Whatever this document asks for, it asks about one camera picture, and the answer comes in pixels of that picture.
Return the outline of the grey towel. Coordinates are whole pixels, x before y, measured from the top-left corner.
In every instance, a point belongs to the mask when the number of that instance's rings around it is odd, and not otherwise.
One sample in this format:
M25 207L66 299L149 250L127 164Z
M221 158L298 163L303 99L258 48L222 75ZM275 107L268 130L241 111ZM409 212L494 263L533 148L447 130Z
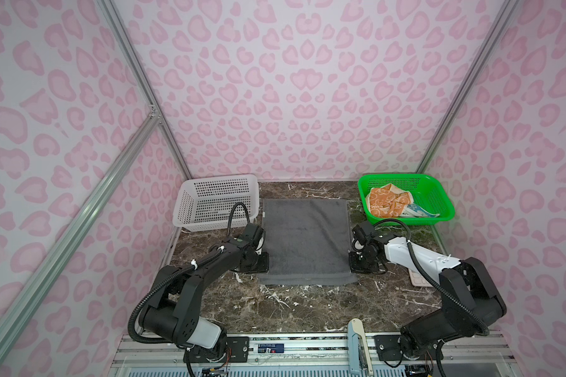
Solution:
M358 281L348 261L344 199L266 199L262 227L269 271L257 276L261 284L336 287Z

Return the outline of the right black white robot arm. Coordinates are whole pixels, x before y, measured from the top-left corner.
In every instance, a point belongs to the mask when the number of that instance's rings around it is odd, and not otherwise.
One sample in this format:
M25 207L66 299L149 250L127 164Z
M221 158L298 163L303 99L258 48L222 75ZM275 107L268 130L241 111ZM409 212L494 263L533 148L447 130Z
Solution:
M404 357L420 358L439 342L487 336L507 314L506 303L481 260L457 259L412 242L406 224L385 219L352 229L349 264L353 273L385 273L388 264L421 275L441 296L441 307L402 326L398 340Z

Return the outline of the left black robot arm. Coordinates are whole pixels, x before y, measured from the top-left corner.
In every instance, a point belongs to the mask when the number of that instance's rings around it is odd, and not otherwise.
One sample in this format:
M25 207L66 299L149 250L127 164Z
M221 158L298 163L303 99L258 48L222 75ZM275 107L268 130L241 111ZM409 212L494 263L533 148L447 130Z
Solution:
M227 236L187 267L166 265L149 292L132 310L129 336L141 344L173 344L204 353L219 362L229 355L226 331L201 317L206 288L225 273L265 273L269 256L263 250L266 231L249 223L238 236Z

